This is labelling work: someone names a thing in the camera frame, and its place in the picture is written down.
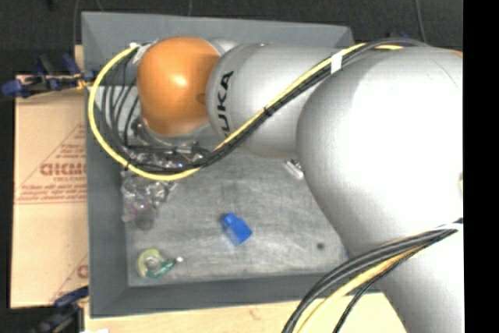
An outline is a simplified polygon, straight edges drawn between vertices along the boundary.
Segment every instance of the cardboard box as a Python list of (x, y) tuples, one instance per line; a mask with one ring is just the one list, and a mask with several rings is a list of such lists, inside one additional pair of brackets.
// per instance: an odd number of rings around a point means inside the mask
[(88, 283), (83, 92), (16, 101), (11, 307)]

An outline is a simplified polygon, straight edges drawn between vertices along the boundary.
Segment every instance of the orange device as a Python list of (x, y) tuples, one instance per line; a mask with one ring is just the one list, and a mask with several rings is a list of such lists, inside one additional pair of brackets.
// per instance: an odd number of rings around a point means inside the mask
[(142, 120), (161, 136), (180, 136), (208, 124), (205, 92), (220, 59), (198, 37), (170, 37), (152, 45), (137, 69)]

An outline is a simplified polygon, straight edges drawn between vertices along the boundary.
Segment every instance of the clamp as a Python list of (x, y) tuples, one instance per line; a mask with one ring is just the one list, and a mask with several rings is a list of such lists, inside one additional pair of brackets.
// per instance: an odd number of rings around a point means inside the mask
[(38, 56), (34, 66), (35, 74), (5, 82), (2, 84), (3, 95), (26, 98), (55, 90), (82, 88), (85, 83), (94, 81), (97, 76), (92, 69), (82, 72), (67, 53), (62, 56), (62, 63), (69, 74), (57, 74), (46, 55)]

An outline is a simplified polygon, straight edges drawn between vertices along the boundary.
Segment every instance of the green object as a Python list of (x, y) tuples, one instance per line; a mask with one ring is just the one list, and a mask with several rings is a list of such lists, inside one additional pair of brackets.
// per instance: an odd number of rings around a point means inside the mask
[(157, 279), (170, 271), (175, 264), (175, 260), (166, 260), (158, 249), (152, 248), (140, 253), (137, 270), (140, 276)]

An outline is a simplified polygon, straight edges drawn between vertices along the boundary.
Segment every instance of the yellow cable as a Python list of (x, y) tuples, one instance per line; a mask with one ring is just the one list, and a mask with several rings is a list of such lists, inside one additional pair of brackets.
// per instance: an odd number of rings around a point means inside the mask
[(316, 321), (317, 318), (320, 316), (320, 314), (322, 314), (326, 309), (328, 309), (331, 306), (331, 304), (334, 303), (334, 301), (338, 300), (339, 298), (342, 298), (343, 296), (346, 296), (352, 290), (356, 289), (363, 283), (366, 283), (371, 278), (375, 278), (383, 271), (386, 271), (390, 266), (400, 261), (402, 258), (408, 256), (409, 254), (417, 252), (421, 248), (423, 248), (423, 246), (418, 246), (414, 249), (407, 250), (404, 253), (401, 253), (388, 260), (380, 262), (379, 264), (368, 269), (367, 271), (364, 271), (363, 273), (355, 276), (354, 279), (345, 283), (342, 287), (333, 292), (322, 303), (320, 303), (317, 306), (317, 308), (315, 308), (315, 310), (313, 310), (312, 313), (307, 317), (307, 319), (305, 319), (305, 321), (303, 322), (303, 324), (296, 333), (306, 333), (310, 331), (310, 327), (313, 326), (314, 321)]
[[(351, 46), (350, 48), (343, 49), (340, 51), (342, 56), (347, 55), (351, 51), (356, 50), (357, 48), (362, 47), (365, 45), (364, 43), (361, 44), (356, 44)], [(189, 169), (184, 172), (178, 172), (175, 174), (171, 175), (162, 175), (162, 174), (154, 174), (150, 172), (146, 172), (140, 168), (137, 168), (136, 166), (132, 165), (129, 163), (128, 160), (123, 158), (121, 155), (119, 155), (116, 151), (114, 151), (111, 146), (105, 141), (105, 139), (102, 137), (101, 133), (99, 132), (99, 129), (97, 128), (97, 124), (95, 122), (95, 116), (94, 116), (94, 102), (95, 102), (95, 97), (97, 95), (97, 91), (99, 88), (99, 85), (101, 84), (102, 80), (104, 79), (105, 75), (109, 72), (109, 70), (120, 60), (125, 58), (127, 55), (129, 55), (132, 51), (134, 51), (138, 46), (130, 47), (127, 48), (124, 51), (121, 51), (118, 53), (115, 57), (113, 57), (99, 72), (97, 75), (96, 80), (94, 81), (94, 85), (92, 86), (92, 89), (90, 90), (90, 95), (88, 99), (88, 120), (90, 123), (90, 128), (92, 130), (92, 133), (95, 136), (95, 139), (97, 142), (101, 145), (101, 147), (119, 164), (123, 165), (124, 167), (128, 168), (128, 170), (135, 172), (139, 176), (143, 176), (144, 178), (147, 179), (153, 179), (153, 180), (161, 180), (161, 181), (175, 181), (179, 179), (186, 178), (187, 176), (190, 176), (194, 174), (195, 172), (199, 171), (200, 168), (193, 168)], [(400, 48), (400, 46), (395, 46), (395, 45), (383, 45), (379, 46), (378, 48), (386, 48), (386, 49), (396, 49)], [(283, 90), (276, 98), (274, 98), (271, 102), (269, 102), (264, 108), (259, 110), (253, 117), (249, 118), (244, 124), (242, 124), (235, 132), (233, 132), (230, 136), (225, 138), (219, 145), (216, 146), (215, 150), (219, 149), (220, 147), (224, 146), (226, 143), (230, 142), (234, 137), (239, 135), (241, 132), (244, 132), (244, 130), (251, 125), (256, 119), (262, 116), (263, 113), (265, 113), (266, 108), (270, 108), (276, 103), (278, 103), (284, 96), (287, 94), (291, 93), (294, 89), (296, 89), (301, 83), (303, 83), (305, 80), (307, 80), (309, 77), (311, 77), (314, 73), (319, 71), (320, 69), (324, 68), (327, 64), (331, 62), (331, 57), (326, 58), (316, 66), (314, 66), (312, 69), (301, 75), (300, 78), (295, 80), (291, 85), (289, 85), (285, 90)]]
[(88, 98), (88, 121), (90, 124), (90, 128), (92, 129), (92, 133), (95, 136), (95, 139), (97, 142), (101, 145), (101, 147), (119, 164), (123, 165), (124, 167), (127, 167), (128, 170), (135, 172), (137, 175), (143, 176), (144, 178), (147, 179), (153, 179), (153, 180), (161, 180), (161, 181), (173, 181), (177, 179), (182, 179), (185, 178), (189, 175), (192, 175), (194, 172), (198, 170), (196, 169), (190, 169), (189, 171), (184, 171), (180, 172), (174, 175), (156, 175), (152, 174), (149, 172), (145, 172), (142, 169), (139, 169), (135, 167), (134, 165), (131, 165), (125, 158), (123, 158), (121, 155), (116, 153), (110, 146), (109, 144), (104, 140), (102, 137), (101, 133), (99, 132), (99, 129), (97, 127), (97, 124), (95, 122), (95, 116), (94, 116), (94, 102), (95, 102), (95, 97), (97, 95), (97, 91), (99, 88), (99, 85), (101, 84), (104, 76), (108, 71), (120, 60), (125, 58), (127, 55), (129, 55), (132, 51), (134, 51), (136, 47), (134, 48), (127, 48), (124, 51), (121, 51), (118, 53), (115, 57), (111, 59), (111, 61), (106, 64), (102, 70), (99, 72), (99, 75), (97, 75), (97, 79), (94, 82), (94, 85), (92, 86), (92, 89), (90, 90), (90, 95)]

